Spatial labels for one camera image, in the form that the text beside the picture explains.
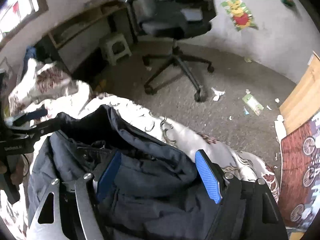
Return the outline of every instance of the chair base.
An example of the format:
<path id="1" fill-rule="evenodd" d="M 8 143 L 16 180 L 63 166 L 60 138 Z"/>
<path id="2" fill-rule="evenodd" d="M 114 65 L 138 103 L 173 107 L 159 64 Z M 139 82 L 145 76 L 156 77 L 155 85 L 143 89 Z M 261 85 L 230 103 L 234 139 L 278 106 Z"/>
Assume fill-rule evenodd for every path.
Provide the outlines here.
<path id="1" fill-rule="evenodd" d="M 160 66 L 160 68 L 157 69 L 157 71 L 147 80 L 147 82 L 144 84 L 144 90 L 145 93 L 148 95 L 153 95 L 156 93 L 156 91 L 149 85 L 151 81 L 153 81 L 162 71 L 164 71 L 167 67 L 170 65 L 179 66 L 183 73 L 190 79 L 191 83 L 196 89 L 195 93 L 195 101 L 200 102 L 201 101 L 201 88 L 199 83 L 196 81 L 195 77 L 191 73 L 190 69 L 185 65 L 184 61 L 189 62 L 201 62 L 201 63 L 207 63 L 209 66 L 207 68 L 209 73 L 212 73 L 214 71 L 214 68 L 212 66 L 212 63 L 209 60 L 195 57 L 191 55 L 183 54 L 183 52 L 180 50 L 178 46 L 174 46 L 172 48 L 172 53 L 168 55 L 145 55 L 142 57 L 143 63 L 145 66 L 150 65 L 150 59 L 154 58 L 165 58 L 166 61 Z"/>

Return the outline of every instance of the silver bolt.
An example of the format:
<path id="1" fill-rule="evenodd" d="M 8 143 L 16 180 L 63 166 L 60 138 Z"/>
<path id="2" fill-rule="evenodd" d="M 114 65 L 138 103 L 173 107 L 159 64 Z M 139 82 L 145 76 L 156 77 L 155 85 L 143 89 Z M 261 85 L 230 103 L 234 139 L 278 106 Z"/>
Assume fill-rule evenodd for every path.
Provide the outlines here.
<path id="1" fill-rule="evenodd" d="M 263 185 L 263 184 L 265 184 L 266 183 L 266 181 L 264 180 L 264 179 L 258 179 L 258 183 L 260 184 L 260 185 Z"/>
<path id="2" fill-rule="evenodd" d="M 59 183 L 59 179 L 51 180 L 51 185 L 57 185 Z"/>
<path id="3" fill-rule="evenodd" d="M 91 179 L 92 178 L 92 174 L 91 173 L 86 173 L 83 175 L 84 179 Z"/>
<path id="4" fill-rule="evenodd" d="M 233 174 L 230 172 L 227 172 L 226 174 L 224 174 L 224 176 L 226 177 L 226 179 L 232 179 L 233 178 Z"/>

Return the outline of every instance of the gray carpet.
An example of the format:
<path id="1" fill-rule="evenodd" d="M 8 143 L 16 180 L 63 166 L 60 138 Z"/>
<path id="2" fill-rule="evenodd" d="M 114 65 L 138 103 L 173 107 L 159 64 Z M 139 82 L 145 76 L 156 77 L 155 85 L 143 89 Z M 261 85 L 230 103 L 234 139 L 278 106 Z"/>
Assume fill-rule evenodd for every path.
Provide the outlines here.
<path id="1" fill-rule="evenodd" d="M 164 54 L 170 49 L 169 42 L 140 42 L 132 48 L 132 57 L 124 58 L 115 67 L 107 67 L 102 75 L 107 80 L 107 92 L 133 100 L 159 115 L 170 117 L 196 132 L 205 132 L 225 142 L 234 150 L 256 154 L 271 167 L 280 178 L 279 143 L 276 141 L 274 120 L 280 114 L 278 107 L 295 87 L 295 83 L 279 73 L 256 62 L 247 63 L 240 56 L 220 52 L 201 46 L 181 44 L 184 53 L 212 61 L 215 72 L 207 72 L 207 65 L 189 63 L 207 99 L 203 103 L 194 101 L 195 89 L 178 67 L 169 67 L 152 86 L 158 91 L 146 95 L 143 84 L 161 64 L 161 60 L 151 62 L 152 70 L 143 65 L 141 56 L 153 53 Z M 225 90 L 226 93 L 214 102 L 210 89 Z M 249 89 L 251 94 L 265 107 L 260 116 L 245 105 L 242 97 Z M 243 108 L 249 111 L 244 115 Z"/>

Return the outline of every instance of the plastic stool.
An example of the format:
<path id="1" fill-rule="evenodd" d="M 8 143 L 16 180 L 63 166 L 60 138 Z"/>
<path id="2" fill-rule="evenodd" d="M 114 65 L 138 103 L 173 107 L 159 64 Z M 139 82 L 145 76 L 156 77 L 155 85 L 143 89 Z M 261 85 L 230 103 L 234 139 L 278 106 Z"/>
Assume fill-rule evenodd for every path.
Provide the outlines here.
<path id="1" fill-rule="evenodd" d="M 121 42 L 124 46 L 124 50 L 114 54 L 112 46 Z M 103 59 L 107 60 L 111 65 L 115 66 L 117 60 L 125 55 L 131 56 L 132 53 L 129 49 L 128 43 L 122 33 L 112 33 L 100 39 L 100 49 L 102 52 Z"/>

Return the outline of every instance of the window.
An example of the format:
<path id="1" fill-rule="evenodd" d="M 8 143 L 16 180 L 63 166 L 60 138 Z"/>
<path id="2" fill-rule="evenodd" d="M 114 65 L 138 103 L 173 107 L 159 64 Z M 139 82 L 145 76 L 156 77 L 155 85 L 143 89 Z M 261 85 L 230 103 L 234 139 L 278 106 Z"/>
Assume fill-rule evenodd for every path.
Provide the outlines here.
<path id="1" fill-rule="evenodd" d="M 7 0 L 0 10 L 0 50 L 28 22 L 47 10 L 45 0 Z"/>

